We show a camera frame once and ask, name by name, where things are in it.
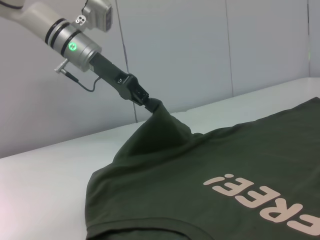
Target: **white tabletop surface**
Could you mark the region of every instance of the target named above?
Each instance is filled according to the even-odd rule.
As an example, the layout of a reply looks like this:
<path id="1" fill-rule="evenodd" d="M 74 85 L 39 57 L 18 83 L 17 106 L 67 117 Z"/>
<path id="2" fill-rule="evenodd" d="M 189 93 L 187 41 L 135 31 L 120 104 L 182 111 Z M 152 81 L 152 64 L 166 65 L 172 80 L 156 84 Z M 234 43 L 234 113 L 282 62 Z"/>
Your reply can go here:
<path id="1" fill-rule="evenodd" d="M 173 115 L 194 133 L 254 121 L 320 97 L 303 78 Z M 84 240 L 91 174 L 110 164 L 135 123 L 0 159 L 0 240 Z"/>

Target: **dark green t-shirt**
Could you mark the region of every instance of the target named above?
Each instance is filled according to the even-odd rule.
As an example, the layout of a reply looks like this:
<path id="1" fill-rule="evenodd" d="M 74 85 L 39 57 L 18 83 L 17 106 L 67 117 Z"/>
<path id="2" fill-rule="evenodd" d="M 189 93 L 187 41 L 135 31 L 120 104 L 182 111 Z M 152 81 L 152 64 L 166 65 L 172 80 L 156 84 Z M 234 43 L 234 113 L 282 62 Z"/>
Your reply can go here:
<path id="1" fill-rule="evenodd" d="M 320 99 L 207 134 L 161 104 L 92 175 L 85 217 L 90 240 L 319 239 Z"/>

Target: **black cable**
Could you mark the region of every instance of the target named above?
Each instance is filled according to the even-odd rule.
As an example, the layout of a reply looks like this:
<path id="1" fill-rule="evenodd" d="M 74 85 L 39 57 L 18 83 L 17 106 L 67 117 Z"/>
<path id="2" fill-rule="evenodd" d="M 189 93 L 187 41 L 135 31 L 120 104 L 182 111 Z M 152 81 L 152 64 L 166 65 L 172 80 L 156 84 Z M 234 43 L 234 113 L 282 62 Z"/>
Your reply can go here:
<path id="1" fill-rule="evenodd" d="M 101 79 L 101 77 L 98 77 L 95 81 L 94 81 L 94 84 L 93 84 L 93 89 L 90 90 L 88 88 L 86 88 L 85 86 L 83 86 L 80 82 L 77 82 L 77 84 L 79 84 L 84 90 L 90 92 L 90 93 L 93 93 L 96 89 L 96 83 Z"/>

